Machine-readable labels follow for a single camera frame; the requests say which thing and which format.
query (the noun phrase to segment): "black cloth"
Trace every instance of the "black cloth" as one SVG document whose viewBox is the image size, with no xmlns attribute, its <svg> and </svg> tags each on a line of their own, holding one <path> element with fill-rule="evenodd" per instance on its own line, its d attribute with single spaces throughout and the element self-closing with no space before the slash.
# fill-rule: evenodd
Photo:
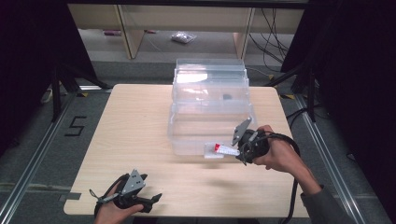
<svg viewBox="0 0 396 224">
<path fill-rule="evenodd" d="M 301 194 L 301 198 L 313 224 L 355 223 L 324 187 L 321 192 L 314 195 Z"/>
</svg>

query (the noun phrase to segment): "stacked plastic containers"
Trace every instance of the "stacked plastic containers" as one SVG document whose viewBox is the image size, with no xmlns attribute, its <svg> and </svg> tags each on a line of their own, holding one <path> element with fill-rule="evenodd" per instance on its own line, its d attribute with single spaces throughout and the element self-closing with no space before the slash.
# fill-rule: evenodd
<svg viewBox="0 0 396 224">
<path fill-rule="evenodd" d="M 241 60 L 177 60 L 168 123 L 174 152 L 210 158 L 216 143 L 231 147 L 234 128 L 245 119 L 256 129 L 248 86 Z"/>
</svg>

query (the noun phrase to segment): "wire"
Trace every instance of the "wire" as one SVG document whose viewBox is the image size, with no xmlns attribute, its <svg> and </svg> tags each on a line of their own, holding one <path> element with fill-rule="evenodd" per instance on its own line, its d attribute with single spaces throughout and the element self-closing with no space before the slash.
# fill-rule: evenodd
<svg viewBox="0 0 396 224">
<path fill-rule="evenodd" d="M 322 115 L 320 115 L 319 113 L 315 112 L 314 113 L 316 116 L 320 117 L 321 119 L 332 119 L 329 115 L 327 115 L 327 117 L 324 117 Z"/>
<path fill-rule="evenodd" d="M 272 46 L 276 47 L 279 49 L 279 53 L 282 57 L 282 59 L 284 59 L 284 56 L 286 56 L 285 51 L 288 51 L 289 48 L 287 48 L 284 44 L 282 44 L 279 39 L 277 38 L 277 31 L 276 31 L 276 8 L 273 8 L 273 22 L 272 25 L 270 24 L 270 22 L 268 21 L 267 17 L 265 16 L 264 10 L 262 9 L 262 15 L 265 18 L 265 21 L 267 22 L 268 27 L 270 28 L 270 34 L 268 36 L 268 39 L 266 39 L 263 35 L 262 37 L 267 41 L 267 44 L 271 44 Z M 270 42 L 270 37 L 271 35 L 274 36 L 274 39 L 276 40 L 277 46 L 272 44 Z"/>
<path fill-rule="evenodd" d="M 264 72 L 262 72 L 262 71 L 260 71 L 259 69 L 256 69 L 256 68 L 246 67 L 246 69 L 256 71 L 256 72 L 258 72 L 258 73 L 260 73 L 262 75 L 268 76 L 268 77 L 270 76 L 270 75 L 265 74 Z"/>
<path fill-rule="evenodd" d="M 271 53 L 270 51 L 268 51 L 266 48 L 264 48 L 263 46 L 261 46 L 259 43 L 257 43 L 257 41 L 253 38 L 253 36 L 251 34 L 249 34 L 251 40 L 253 41 L 253 43 L 256 45 L 256 47 L 258 49 L 260 49 L 261 51 L 263 51 L 264 53 L 268 54 L 269 56 L 271 56 L 272 58 L 274 58 L 275 60 L 277 60 L 279 63 L 283 63 L 283 61 L 281 59 L 279 59 L 278 57 L 275 56 L 275 54 Z"/>
<path fill-rule="evenodd" d="M 314 105 L 314 109 L 315 109 L 315 108 L 318 108 L 318 107 L 322 107 L 322 104 Z M 297 110 L 297 111 L 291 113 L 290 115 L 287 115 L 287 116 L 286 116 L 286 119 L 290 119 L 291 117 L 294 116 L 294 118 L 291 120 L 291 123 L 290 123 L 290 129 L 291 129 L 291 127 L 293 126 L 294 121 L 295 121 L 300 115 L 302 115 L 302 114 L 303 114 L 304 112 L 306 112 L 306 111 L 308 111 L 308 108 L 307 108 L 307 107 L 304 107 L 304 108 L 299 109 L 299 110 Z"/>
<path fill-rule="evenodd" d="M 250 142 L 246 142 L 244 143 L 244 145 L 242 145 L 242 158 L 243 160 L 245 159 L 245 146 L 248 145 L 248 149 L 251 150 L 251 146 L 257 144 L 260 141 L 263 141 L 265 139 L 268 138 L 277 138 L 277 139 L 282 139 L 284 141 L 286 141 L 287 143 L 291 144 L 291 146 L 293 147 L 294 151 L 297 153 L 297 155 L 300 157 L 300 149 L 298 147 L 298 145 L 294 142 L 294 140 L 292 140 L 290 137 L 281 134 L 281 133 L 273 133 L 273 132 L 267 132 L 266 133 L 270 133 L 270 134 L 266 134 L 263 137 L 257 138 L 253 141 Z M 297 187 L 298 187 L 298 182 L 297 180 L 294 178 L 293 180 L 293 186 L 291 189 L 291 197 L 290 197 L 290 208 L 289 208 L 289 214 L 286 218 L 281 218 L 279 220 L 280 224 L 286 224 L 289 223 L 289 221 L 291 220 L 293 213 L 294 213 L 294 205 L 295 205 L 295 200 L 296 200 L 296 196 L 297 196 Z"/>
<path fill-rule="evenodd" d="M 169 63 L 173 63 L 173 61 L 172 61 L 172 60 L 169 60 L 169 57 L 167 57 L 167 56 L 165 55 L 165 53 L 163 52 L 163 50 L 160 49 L 160 48 L 158 48 L 158 47 L 151 41 L 151 37 L 150 37 L 149 35 L 144 35 L 144 37 L 145 37 L 145 39 L 147 39 L 147 41 L 150 43 L 150 45 L 151 45 L 152 47 L 154 47 L 156 50 L 158 50 L 158 51 L 161 53 L 161 55 L 163 56 L 163 58 L 164 58 L 165 61 L 167 61 L 167 62 L 169 62 Z"/>
</svg>

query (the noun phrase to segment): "human hand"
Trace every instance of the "human hand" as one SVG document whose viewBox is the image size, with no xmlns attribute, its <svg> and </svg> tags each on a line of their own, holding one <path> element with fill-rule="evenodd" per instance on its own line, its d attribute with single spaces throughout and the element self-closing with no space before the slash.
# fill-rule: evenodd
<svg viewBox="0 0 396 224">
<path fill-rule="evenodd" d="M 261 126 L 258 130 L 265 131 L 266 135 L 274 132 L 269 125 Z M 288 142 L 281 139 L 268 138 L 268 144 L 270 146 L 268 153 L 253 159 L 253 163 L 265 165 L 267 170 L 274 169 L 292 175 L 296 168 L 305 167 L 304 162 Z"/>
<path fill-rule="evenodd" d="M 269 125 L 261 126 L 258 130 L 265 131 L 265 134 L 274 132 Z M 267 170 L 274 169 L 293 175 L 306 195 L 316 194 L 321 191 L 321 187 L 312 172 L 288 142 L 281 139 L 268 138 L 268 144 L 270 149 L 267 154 L 253 159 L 253 163 L 265 165 Z"/>
<path fill-rule="evenodd" d="M 113 195 L 115 193 L 119 183 L 113 187 L 108 195 Z M 113 201 L 104 203 L 98 211 L 94 224 L 120 224 L 125 218 L 141 211 L 142 209 L 142 204 L 137 204 L 126 209 L 120 209 L 113 203 Z"/>
</svg>

